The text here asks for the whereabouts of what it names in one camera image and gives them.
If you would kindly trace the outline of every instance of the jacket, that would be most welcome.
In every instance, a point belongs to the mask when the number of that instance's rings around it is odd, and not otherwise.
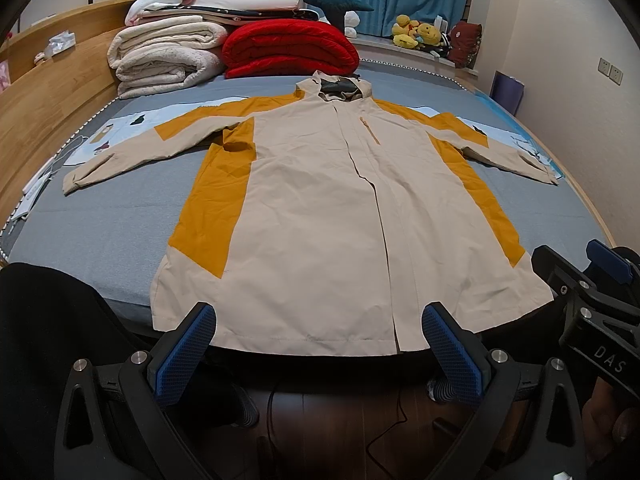
[[[552,299],[465,156],[547,184],[550,168],[466,126],[316,72],[292,94],[200,107],[69,173],[65,194],[210,139],[150,290],[154,328],[206,301],[212,344],[369,356],[427,348],[440,301],[480,332]]]

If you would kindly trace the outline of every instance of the yellow panel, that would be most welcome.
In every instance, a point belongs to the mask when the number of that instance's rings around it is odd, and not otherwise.
[[[496,197],[456,148],[444,140],[431,135],[429,137],[444,163],[462,181],[469,195],[484,213],[504,255],[509,259],[511,267],[515,267],[525,250],[520,245],[518,232],[504,214]]]
[[[167,140],[204,117],[246,117],[254,112],[267,112],[295,101],[300,101],[304,96],[304,91],[297,89],[293,94],[274,97],[249,97],[241,101],[222,103],[218,106],[201,106],[175,119],[159,124],[156,126],[156,132],[162,140]]]
[[[374,101],[385,112],[399,115],[410,121],[418,121],[419,123],[436,128],[436,130],[451,130],[452,132],[456,132],[462,139],[480,144],[486,148],[489,147],[486,135],[476,132],[473,128],[463,123],[454,114],[445,112],[433,117],[428,117],[425,114],[421,114],[420,112],[407,108],[406,106],[397,105],[388,101],[381,101],[380,99],[374,99]]]
[[[219,278],[255,157],[254,118],[223,130],[222,145],[210,146],[168,241]]]

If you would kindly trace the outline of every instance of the wooden headboard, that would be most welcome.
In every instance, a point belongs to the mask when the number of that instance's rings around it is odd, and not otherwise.
[[[116,97],[107,47],[133,1],[109,0],[53,16],[0,48],[12,81],[0,93],[0,227],[35,172]],[[34,56],[64,30],[76,34],[76,46],[34,67]]]

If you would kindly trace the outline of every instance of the stuffed animal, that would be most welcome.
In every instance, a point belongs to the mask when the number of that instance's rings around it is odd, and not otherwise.
[[[393,34],[394,36],[398,36],[399,34],[406,34],[414,38],[416,35],[415,29],[418,28],[418,25],[420,25],[420,22],[418,20],[412,20],[406,14],[400,14],[396,18],[394,26],[391,27],[391,34]]]
[[[449,37],[440,32],[436,27],[429,23],[421,23],[416,29],[417,47],[425,50],[435,57],[447,57],[447,53],[451,49]]]
[[[397,46],[401,46],[402,48],[415,48],[420,43],[418,43],[408,34],[398,34],[394,36],[394,44],[396,44]]]
[[[329,20],[323,16],[318,20],[319,22],[329,23]],[[360,25],[360,17],[357,15],[355,10],[347,10],[344,13],[344,35],[347,38],[357,38],[358,33],[356,32],[356,27]]]

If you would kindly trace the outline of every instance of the bed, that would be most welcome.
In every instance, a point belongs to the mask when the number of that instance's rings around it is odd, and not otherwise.
[[[517,126],[513,118],[482,95],[448,78],[373,62],[363,62],[358,74],[373,84],[377,98],[452,112],[503,130],[513,131]],[[91,136],[110,118],[143,110],[230,96],[285,94],[301,79],[219,77],[195,88],[117,100],[87,123],[81,135]],[[0,248],[10,262],[53,267],[89,283],[118,316],[150,327],[149,286],[206,148],[145,164],[65,197],[62,179],[73,166],[62,166],[62,162],[80,139],[76,137],[58,155],[55,176],[39,195],[27,220],[12,222],[4,230]],[[593,238],[606,242],[598,223],[565,178],[558,180],[558,186],[548,186],[476,162],[471,164],[497,197],[529,253],[546,244],[584,268],[587,242]]]

